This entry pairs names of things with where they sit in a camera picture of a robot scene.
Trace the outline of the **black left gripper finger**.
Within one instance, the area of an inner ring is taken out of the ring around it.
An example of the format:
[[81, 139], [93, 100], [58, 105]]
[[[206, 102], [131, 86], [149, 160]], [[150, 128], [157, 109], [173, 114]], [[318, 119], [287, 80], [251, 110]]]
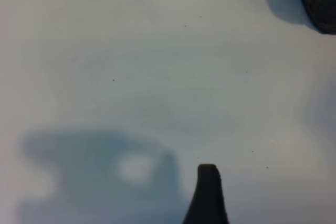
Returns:
[[183, 223], [229, 224], [222, 180], [216, 165], [198, 166], [196, 188]]

